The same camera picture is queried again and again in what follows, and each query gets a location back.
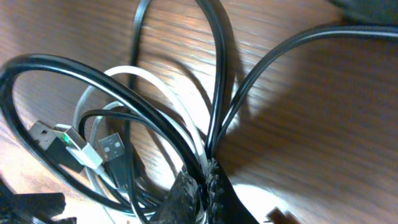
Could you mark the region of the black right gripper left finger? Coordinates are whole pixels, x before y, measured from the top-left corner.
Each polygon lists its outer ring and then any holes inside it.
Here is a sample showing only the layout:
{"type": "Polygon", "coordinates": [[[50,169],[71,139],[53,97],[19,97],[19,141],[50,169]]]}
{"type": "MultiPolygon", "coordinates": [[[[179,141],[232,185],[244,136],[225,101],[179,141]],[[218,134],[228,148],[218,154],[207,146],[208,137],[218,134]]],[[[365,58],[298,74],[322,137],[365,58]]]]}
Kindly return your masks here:
{"type": "Polygon", "coordinates": [[[202,186],[189,175],[185,166],[183,166],[168,195],[150,218],[150,223],[205,223],[205,210],[201,198],[202,186]]]}

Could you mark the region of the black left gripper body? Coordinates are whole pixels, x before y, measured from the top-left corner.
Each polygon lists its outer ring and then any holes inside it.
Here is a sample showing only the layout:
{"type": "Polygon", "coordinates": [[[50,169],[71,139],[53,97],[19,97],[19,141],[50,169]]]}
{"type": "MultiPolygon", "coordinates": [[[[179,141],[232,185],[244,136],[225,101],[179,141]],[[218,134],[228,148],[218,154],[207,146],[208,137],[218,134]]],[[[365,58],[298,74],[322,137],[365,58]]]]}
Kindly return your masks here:
{"type": "Polygon", "coordinates": [[[76,217],[52,218],[64,212],[62,193],[15,194],[1,179],[1,223],[75,224],[76,217]]]}

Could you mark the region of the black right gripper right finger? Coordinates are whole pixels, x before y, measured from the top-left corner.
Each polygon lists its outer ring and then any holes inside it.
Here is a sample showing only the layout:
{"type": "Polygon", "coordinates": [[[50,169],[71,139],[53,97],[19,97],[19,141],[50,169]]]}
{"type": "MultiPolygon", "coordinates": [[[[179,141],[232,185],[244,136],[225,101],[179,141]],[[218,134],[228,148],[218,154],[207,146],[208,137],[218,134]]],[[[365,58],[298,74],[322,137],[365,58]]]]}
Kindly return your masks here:
{"type": "Polygon", "coordinates": [[[208,223],[212,224],[258,224],[238,198],[225,171],[215,159],[208,161],[205,174],[208,194],[208,223]]]}

